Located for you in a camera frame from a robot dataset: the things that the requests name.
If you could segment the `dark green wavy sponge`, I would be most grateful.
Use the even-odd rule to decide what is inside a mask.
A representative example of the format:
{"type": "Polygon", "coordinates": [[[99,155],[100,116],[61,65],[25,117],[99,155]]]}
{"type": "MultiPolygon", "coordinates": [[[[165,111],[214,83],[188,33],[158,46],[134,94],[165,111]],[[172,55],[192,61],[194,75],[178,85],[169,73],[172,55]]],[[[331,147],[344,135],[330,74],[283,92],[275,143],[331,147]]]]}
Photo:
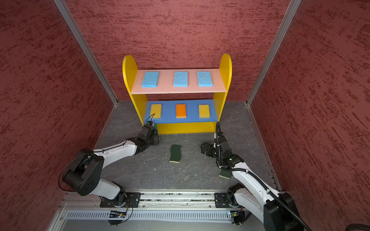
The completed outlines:
{"type": "Polygon", "coordinates": [[[182,157],[181,149],[182,149],[182,146],[178,144],[174,144],[171,146],[171,150],[170,150],[171,155],[169,159],[170,162],[179,163],[181,161],[181,157],[182,157]]]}
{"type": "Polygon", "coordinates": [[[225,178],[225,179],[231,179],[232,173],[224,170],[220,170],[219,177],[225,178]]]}

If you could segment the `yellow sponge front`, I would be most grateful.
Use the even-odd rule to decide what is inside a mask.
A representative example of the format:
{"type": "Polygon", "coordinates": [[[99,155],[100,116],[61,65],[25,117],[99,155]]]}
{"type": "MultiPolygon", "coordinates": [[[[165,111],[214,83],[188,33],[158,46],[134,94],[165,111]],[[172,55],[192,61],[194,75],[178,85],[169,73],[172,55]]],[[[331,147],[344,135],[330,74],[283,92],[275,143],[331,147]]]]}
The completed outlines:
{"type": "Polygon", "coordinates": [[[150,116],[153,119],[161,118],[162,104],[152,104],[150,107],[150,116]]]}

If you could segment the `yellow sponge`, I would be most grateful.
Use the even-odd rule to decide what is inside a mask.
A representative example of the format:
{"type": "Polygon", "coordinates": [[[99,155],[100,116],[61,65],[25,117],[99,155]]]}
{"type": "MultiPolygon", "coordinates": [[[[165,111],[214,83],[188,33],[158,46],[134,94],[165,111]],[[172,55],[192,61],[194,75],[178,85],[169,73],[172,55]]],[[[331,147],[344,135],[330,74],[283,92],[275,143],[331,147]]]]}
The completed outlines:
{"type": "Polygon", "coordinates": [[[199,118],[210,118],[210,106],[198,105],[199,118]]]}
{"type": "Polygon", "coordinates": [[[152,104],[150,107],[150,116],[153,119],[161,118],[162,104],[152,104]]]}

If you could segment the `orange sponge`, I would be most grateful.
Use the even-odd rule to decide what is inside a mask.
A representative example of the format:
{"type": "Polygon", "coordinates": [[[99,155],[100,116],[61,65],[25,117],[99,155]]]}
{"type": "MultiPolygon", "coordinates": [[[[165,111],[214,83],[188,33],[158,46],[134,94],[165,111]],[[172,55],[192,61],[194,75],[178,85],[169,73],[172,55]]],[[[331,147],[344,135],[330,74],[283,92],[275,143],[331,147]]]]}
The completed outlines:
{"type": "Polygon", "coordinates": [[[186,104],[176,104],[176,118],[186,118],[187,107],[186,104]]]}

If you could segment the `yellow sponge back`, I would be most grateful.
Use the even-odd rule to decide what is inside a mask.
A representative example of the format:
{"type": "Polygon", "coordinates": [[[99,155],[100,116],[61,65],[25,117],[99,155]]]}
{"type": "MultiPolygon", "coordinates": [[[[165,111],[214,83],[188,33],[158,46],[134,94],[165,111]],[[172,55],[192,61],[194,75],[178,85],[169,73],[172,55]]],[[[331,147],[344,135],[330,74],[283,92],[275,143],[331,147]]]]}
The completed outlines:
{"type": "Polygon", "coordinates": [[[199,118],[210,118],[210,106],[198,105],[199,118]]]}

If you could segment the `blue sponge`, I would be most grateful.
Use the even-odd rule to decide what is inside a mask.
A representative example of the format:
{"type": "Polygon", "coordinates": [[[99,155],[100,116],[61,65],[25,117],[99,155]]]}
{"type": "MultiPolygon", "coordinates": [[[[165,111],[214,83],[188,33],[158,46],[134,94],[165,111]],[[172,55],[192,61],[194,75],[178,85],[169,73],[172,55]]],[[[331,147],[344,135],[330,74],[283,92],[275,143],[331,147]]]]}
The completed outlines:
{"type": "Polygon", "coordinates": [[[159,75],[160,73],[155,71],[145,72],[141,86],[143,88],[156,88],[158,84],[159,75]]]}
{"type": "Polygon", "coordinates": [[[198,71],[197,72],[198,78],[198,86],[199,87],[212,87],[213,80],[210,71],[198,71]]]}
{"type": "Polygon", "coordinates": [[[187,87],[188,86],[188,72],[175,71],[173,79],[174,87],[187,87]]]}

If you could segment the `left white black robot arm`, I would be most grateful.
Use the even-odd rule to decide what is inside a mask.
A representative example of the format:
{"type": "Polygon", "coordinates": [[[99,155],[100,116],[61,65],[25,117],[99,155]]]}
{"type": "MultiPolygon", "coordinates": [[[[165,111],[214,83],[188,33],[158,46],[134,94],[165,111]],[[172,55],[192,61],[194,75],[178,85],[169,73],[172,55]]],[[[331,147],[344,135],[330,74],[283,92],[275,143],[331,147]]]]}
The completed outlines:
{"type": "Polygon", "coordinates": [[[147,122],[137,137],[97,150],[82,149],[61,173],[61,180],[81,196],[97,195],[120,208],[126,202],[125,189],[117,183],[101,178],[102,170],[121,159],[144,152],[159,145],[158,129],[147,122]]]}

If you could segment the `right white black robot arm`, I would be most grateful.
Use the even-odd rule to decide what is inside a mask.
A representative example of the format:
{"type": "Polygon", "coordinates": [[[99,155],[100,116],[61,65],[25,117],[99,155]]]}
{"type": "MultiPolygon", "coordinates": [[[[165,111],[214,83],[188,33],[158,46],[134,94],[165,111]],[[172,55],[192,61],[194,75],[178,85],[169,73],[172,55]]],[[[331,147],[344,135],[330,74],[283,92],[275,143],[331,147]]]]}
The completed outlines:
{"type": "Polygon", "coordinates": [[[229,147],[223,133],[215,134],[214,143],[203,143],[202,154],[216,159],[218,167],[239,181],[227,192],[227,203],[243,207],[258,218],[266,231],[307,231],[293,198],[273,189],[259,178],[229,147]]]}

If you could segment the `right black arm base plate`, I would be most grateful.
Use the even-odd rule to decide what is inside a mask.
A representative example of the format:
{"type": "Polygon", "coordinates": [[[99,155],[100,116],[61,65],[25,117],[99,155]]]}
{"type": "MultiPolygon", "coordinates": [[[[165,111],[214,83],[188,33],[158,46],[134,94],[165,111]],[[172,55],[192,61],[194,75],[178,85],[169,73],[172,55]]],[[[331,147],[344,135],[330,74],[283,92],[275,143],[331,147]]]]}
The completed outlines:
{"type": "Polygon", "coordinates": [[[231,193],[215,193],[214,201],[216,208],[232,208],[234,206],[234,198],[231,193]]]}

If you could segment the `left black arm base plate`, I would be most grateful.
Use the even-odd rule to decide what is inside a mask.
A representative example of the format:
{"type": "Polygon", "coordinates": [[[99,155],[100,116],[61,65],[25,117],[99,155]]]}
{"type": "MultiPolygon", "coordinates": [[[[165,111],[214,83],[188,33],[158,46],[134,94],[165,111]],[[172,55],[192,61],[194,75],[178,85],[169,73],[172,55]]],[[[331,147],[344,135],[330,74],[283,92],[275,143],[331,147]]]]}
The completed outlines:
{"type": "Polygon", "coordinates": [[[118,200],[109,200],[107,198],[101,197],[101,208],[116,208],[124,209],[128,207],[137,208],[140,202],[141,193],[125,193],[125,196],[121,195],[118,200]]]}

